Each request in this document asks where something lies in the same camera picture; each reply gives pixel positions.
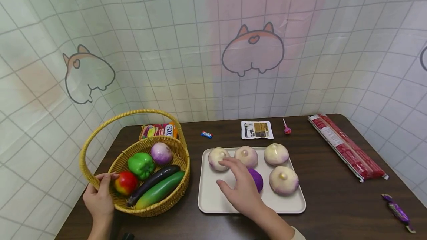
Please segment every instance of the long red box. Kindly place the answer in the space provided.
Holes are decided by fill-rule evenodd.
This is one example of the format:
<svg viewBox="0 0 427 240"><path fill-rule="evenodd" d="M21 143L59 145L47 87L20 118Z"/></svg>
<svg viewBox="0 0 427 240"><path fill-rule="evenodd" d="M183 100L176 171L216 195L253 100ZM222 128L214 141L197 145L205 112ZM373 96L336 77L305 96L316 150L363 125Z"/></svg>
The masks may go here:
<svg viewBox="0 0 427 240"><path fill-rule="evenodd" d="M345 162L350 170L364 182L366 179L384 178L388 175L360 149L340 128L325 114L308 117L309 122L328 142L335 153Z"/></svg>

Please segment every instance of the wooden table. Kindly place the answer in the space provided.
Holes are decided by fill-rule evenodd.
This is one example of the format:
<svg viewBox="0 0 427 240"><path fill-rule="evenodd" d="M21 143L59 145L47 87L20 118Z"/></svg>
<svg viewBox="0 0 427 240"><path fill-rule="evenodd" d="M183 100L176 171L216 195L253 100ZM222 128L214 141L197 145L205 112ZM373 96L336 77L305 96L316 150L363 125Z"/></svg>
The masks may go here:
<svg viewBox="0 0 427 240"><path fill-rule="evenodd" d="M380 158L368 142L340 114L331 119L359 145L390 179L359 180L332 151L307 121L306 116L287 117L292 134L283 134L280 118L269 120L275 139L241 139L240 120L183 123L183 133L191 158L191 178L184 197L168 212L152 218L139 218L117 212L112 239L121 239L131 232L136 240L253 240L267 239L248 218L236 215L212 215L197 207L202 153L213 147L267 146L273 142L284 144L298 173L307 209L299 215L282 215L309 239L383 240L427 239L427 209ZM213 134L212 139L200 136L201 131ZM139 126L121 130L97 173L107 172L121 151L138 140ZM410 217L417 234L410 234L393 217L382 200L388 193ZM87 239L92 218L80 198L56 239Z"/></svg>

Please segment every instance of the cartoon cat drawing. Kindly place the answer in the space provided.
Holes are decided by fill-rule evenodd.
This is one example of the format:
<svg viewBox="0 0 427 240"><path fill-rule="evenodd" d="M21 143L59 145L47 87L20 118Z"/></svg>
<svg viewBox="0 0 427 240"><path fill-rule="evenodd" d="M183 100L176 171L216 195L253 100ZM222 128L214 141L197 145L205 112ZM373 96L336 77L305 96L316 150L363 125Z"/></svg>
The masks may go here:
<svg viewBox="0 0 427 240"><path fill-rule="evenodd" d="M70 99L77 104L92 102L92 90L104 91L116 77L107 61L90 53L82 44L77 47L76 54L62 56L67 66L65 87Z"/></svg>
<svg viewBox="0 0 427 240"><path fill-rule="evenodd" d="M274 69L279 66L283 56L283 41L274 33L271 22L267 22L264 29L253 31L249 31L244 24L222 53L222 65L243 77L251 69L261 74Z"/></svg>

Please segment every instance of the onion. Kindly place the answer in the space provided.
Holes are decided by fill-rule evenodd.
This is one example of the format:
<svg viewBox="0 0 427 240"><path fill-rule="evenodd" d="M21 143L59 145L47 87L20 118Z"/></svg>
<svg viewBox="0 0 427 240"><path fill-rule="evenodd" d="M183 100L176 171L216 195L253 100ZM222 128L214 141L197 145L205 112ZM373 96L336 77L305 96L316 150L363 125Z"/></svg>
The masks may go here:
<svg viewBox="0 0 427 240"><path fill-rule="evenodd" d="M248 168L255 168L258 165L258 154L252 147L239 148L234 153L234 158L239 159Z"/></svg>
<svg viewBox="0 0 427 240"><path fill-rule="evenodd" d="M267 163L277 166L289 159L289 153L284 145L271 144L264 151L264 159Z"/></svg>
<svg viewBox="0 0 427 240"><path fill-rule="evenodd" d="M297 189L298 175L291 168L279 166L270 173L269 183L276 194L287 196Z"/></svg>
<svg viewBox="0 0 427 240"><path fill-rule="evenodd" d="M255 181L255 185L256 185L256 189L258 190L258 193L261 192L262 187L264 187L264 181L262 180L261 174L259 174L259 172L251 168L249 168L248 171L252 175L252 178Z"/></svg>
<svg viewBox="0 0 427 240"><path fill-rule="evenodd" d="M221 148L221 147L214 148L209 153L209 156L208 156L209 165L214 170L219 170L219 171L228 170L227 166L222 166L218 162L222 161L222 158L229 157L229 156L230 154L224 148Z"/></svg>
<svg viewBox="0 0 427 240"><path fill-rule="evenodd" d="M165 165L172 161L172 151L165 143L155 143L151 147L151 156L155 163Z"/></svg>

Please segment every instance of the basket handle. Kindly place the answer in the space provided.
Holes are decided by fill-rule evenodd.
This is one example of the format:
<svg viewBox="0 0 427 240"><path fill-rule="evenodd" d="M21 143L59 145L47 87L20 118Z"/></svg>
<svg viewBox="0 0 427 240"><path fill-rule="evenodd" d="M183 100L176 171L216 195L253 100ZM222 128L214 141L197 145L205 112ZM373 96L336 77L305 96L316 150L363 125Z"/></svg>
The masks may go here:
<svg viewBox="0 0 427 240"><path fill-rule="evenodd" d="M80 166L80 170L83 173L83 176L98 190L99 189L99 180L98 178L95 177L95 175L93 175L93 173L90 172L89 168L87 167L86 164L86 151L87 151L87 147L89 147L90 142L92 142L93 138L95 138L95 136L105 127L107 127L107 125L109 125L110 123L129 116L129 115L133 115L133 114L138 114L138 113L155 113L155 114L161 114L163 116L168 117L171 121L173 121L175 123L176 128L178 129L178 135L179 135L179 140L181 141L181 143L183 144L183 147L185 149L187 149L187 145L185 142L185 138L184 138L184 134L182 132L182 127L180 125L180 123L178 122L177 119L175 119L174 116L172 116L169 113L166 113L164 111L158 110L158 109L136 109L136 110L131 110L131 111L127 111L125 113L119 114L115 117L112 117L111 119L105 121L103 124L99 125L98 128L96 128L95 131L93 131L93 133L89 136L89 138L86 140L85 144L82 147L82 150L80 151L80 160L79 160L79 166Z"/></svg>

